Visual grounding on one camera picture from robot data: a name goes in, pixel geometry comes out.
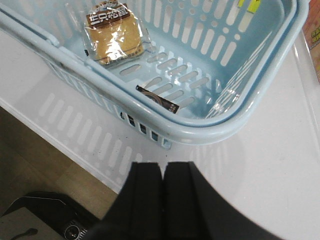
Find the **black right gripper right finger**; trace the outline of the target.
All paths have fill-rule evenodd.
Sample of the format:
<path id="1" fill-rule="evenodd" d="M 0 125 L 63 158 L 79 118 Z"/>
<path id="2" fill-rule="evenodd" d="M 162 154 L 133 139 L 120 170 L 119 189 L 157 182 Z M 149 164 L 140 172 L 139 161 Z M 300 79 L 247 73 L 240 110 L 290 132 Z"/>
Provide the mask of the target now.
<path id="1" fill-rule="evenodd" d="M 230 205 L 196 165 L 170 162 L 164 173 L 166 240 L 277 240 Z"/>

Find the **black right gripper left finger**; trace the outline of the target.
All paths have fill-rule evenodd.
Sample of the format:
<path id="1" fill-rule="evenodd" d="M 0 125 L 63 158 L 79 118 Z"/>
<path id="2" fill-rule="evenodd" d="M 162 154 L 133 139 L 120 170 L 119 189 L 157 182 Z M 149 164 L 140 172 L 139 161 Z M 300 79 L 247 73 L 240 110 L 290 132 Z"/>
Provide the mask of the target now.
<path id="1" fill-rule="evenodd" d="M 160 240 L 162 173 L 157 163 L 131 164 L 127 179 L 106 215 L 86 240 Z"/>

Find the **black robot base device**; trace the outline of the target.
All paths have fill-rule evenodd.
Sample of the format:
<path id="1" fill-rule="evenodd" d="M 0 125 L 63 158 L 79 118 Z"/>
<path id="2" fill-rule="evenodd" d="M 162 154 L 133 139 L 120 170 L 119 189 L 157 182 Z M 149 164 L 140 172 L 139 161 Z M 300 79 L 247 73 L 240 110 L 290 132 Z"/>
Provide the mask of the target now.
<path id="1" fill-rule="evenodd" d="M 35 191 L 14 200 L 0 216 L 0 238 L 82 240 L 98 221 L 66 194 Z"/>

